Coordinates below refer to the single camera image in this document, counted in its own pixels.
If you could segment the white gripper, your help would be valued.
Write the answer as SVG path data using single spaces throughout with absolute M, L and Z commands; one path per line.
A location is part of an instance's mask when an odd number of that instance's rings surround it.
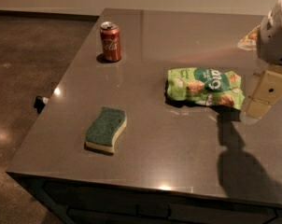
M 237 47 L 246 51 L 257 49 L 260 59 L 282 65 L 282 0 L 276 2 L 260 26 L 239 40 Z M 261 74 L 245 109 L 248 117 L 261 119 L 282 97 L 281 65 L 271 66 Z

